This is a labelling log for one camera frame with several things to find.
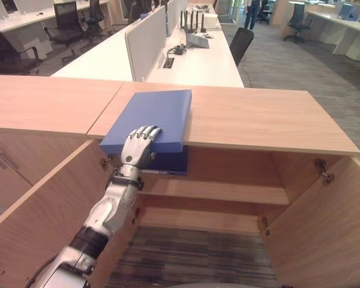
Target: person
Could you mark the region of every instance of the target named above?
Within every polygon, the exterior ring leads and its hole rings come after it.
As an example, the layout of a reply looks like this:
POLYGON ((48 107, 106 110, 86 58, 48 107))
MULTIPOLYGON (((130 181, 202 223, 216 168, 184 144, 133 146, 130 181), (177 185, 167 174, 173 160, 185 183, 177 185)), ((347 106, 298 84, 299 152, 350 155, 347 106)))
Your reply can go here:
POLYGON ((261 6, 262 0, 245 0, 244 7, 247 11, 247 16, 244 23, 245 29, 248 29, 248 25, 251 21, 250 29, 253 30, 261 6))

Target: white desk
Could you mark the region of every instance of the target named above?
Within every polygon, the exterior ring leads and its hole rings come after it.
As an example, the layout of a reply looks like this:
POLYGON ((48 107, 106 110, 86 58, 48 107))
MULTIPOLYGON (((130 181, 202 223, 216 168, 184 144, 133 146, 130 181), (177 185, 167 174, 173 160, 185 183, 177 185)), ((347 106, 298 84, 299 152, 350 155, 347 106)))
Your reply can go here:
MULTIPOLYGON (((125 32, 138 21, 109 37, 52 76, 133 81, 125 32)), ((192 48, 186 54, 176 56, 172 69, 159 68, 158 63, 154 64, 147 82, 243 88, 224 33, 222 30, 209 33, 214 36, 214 39, 209 39, 210 49, 192 48)), ((169 48, 180 43, 185 43, 185 34, 177 27, 167 38, 163 53, 166 54, 169 48)))
POLYGON ((133 81, 125 33, 139 22, 140 19, 105 39, 52 76, 133 81))
MULTIPOLYGON (((107 4, 109 0, 100 0, 100 5, 107 4)), ((77 10, 84 10, 89 8, 89 1, 77 2, 77 10)), ((39 12, 32 12, 26 14, 20 14, 18 11, 9 14, 9 17, 0 20, 0 31, 7 32, 17 28, 21 28, 36 22, 41 22, 55 17, 55 11, 53 7, 43 9, 39 12)))
POLYGON ((311 19, 312 24, 311 29, 303 33, 304 38, 334 44, 333 54, 360 61, 360 22, 341 20, 333 14, 315 11, 308 11, 307 19, 311 19))
MULTIPOLYGON (((147 82, 243 88, 239 71, 219 22, 218 27, 220 30, 207 31, 213 36, 213 39, 208 39, 209 49, 193 47, 183 55, 171 54, 170 57, 175 58, 172 68, 162 68, 163 64, 159 67, 157 63, 147 82)), ((165 56, 169 49, 181 43, 185 44, 185 32, 177 26, 167 38, 163 50, 165 56)))

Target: jeans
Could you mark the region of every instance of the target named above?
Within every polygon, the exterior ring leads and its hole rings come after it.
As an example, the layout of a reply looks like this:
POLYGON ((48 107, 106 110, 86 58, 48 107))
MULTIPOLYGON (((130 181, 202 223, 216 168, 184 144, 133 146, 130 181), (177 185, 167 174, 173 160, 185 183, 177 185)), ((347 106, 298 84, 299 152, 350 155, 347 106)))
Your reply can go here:
POLYGON ((249 6, 249 12, 247 12, 247 16, 245 18, 244 28, 248 29, 248 25, 251 20, 250 29, 253 29, 254 24, 256 23, 257 15, 260 10, 260 0, 252 0, 251 6, 249 6))

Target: office chair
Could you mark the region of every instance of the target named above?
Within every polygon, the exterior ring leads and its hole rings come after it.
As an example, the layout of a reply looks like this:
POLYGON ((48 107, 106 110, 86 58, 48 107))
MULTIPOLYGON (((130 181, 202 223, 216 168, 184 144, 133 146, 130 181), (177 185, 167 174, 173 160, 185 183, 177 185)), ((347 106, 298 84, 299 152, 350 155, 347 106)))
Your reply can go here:
POLYGON ((257 15, 257 21, 259 23, 263 23, 264 21, 269 24, 268 15, 271 13, 271 10, 269 9, 268 0, 262 1, 262 7, 259 11, 259 14, 257 15))
MULTIPOLYGON (((54 4, 53 7, 55 8, 57 27, 43 27, 49 40, 55 44, 64 44, 69 47, 71 43, 84 38, 85 32, 79 23, 76 1, 54 4)), ((75 54, 73 49, 71 49, 71 53, 72 55, 61 59, 64 65, 80 56, 75 54)))
POLYGON ((247 51, 254 37, 254 33, 243 27, 239 27, 229 46, 230 52, 235 60, 236 66, 239 65, 245 51, 247 51))
POLYGON ((40 62, 36 47, 33 46, 23 51, 17 51, 0 32, 0 74, 27 75, 32 69, 39 66, 40 62), (28 56, 22 58, 22 53, 28 50, 33 51, 35 58, 28 58, 28 56))
POLYGON ((304 19, 304 4, 295 4, 293 9, 293 16, 288 22, 288 26, 295 29, 294 35, 288 35, 283 40, 286 41, 289 38, 293 39, 293 42, 305 42, 304 38, 298 36, 298 34, 304 30, 309 30, 312 20, 304 19))
POLYGON ((84 18, 81 18, 81 21, 86 22, 88 27, 85 30, 85 35, 89 38, 89 43, 80 48, 81 52, 85 52, 96 45, 94 43, 95 37, 107 38, 107 36, 102 34, 103 29, 99 24, 105 18, 100 10, 100 0, 89 0, 89 15, 85 16, 84 11, 82 14, 84 18))
POLYGON ((104 20, 104 15, 100 10, 100 0, 89 0, 89 17, 86 20, 89 33, 100 34, 102 28, 99 23, 104 20))
POLYGON ((131 24, 133 21, 137 20, 140 15, 137 15, 138 13, 136 13, 137 10, 137 0, 123 0, 125 7, 127 8, 127 12, 124 15, 124 18, 128 19, 128 23, 127 24, 113 24, 112 28, 114 31, 118 31, 117 27, 124 28, 127 25, 131 24))

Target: cabinet hinge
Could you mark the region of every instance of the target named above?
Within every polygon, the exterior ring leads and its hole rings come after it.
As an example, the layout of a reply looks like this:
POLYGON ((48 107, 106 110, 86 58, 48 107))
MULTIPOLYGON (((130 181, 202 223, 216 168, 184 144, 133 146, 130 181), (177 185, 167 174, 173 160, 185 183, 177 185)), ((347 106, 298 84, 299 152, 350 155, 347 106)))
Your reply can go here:
POLYGON ((324 184, 329 184, 336 179, 336 176, 333 173, 328 173, 326 171, 326 161, 324 159, 315 159, 314 165, 319 172, 319 175, 323 177, 324 184))
POLYGON ((114 155, 110 155, 108 156, 108 158, 100 159, 101 168, 103 168, 104 171, 107 170, 109 164, 113 165, 113 161, 112 161, 113 159, 115 159, 114 155))
POLYGON ((263 230, 265 231, 265 236, 269 236, 271 234, 271 230, 268 227, 268 219, 265 217, 262 217, 262 225, 263 230))

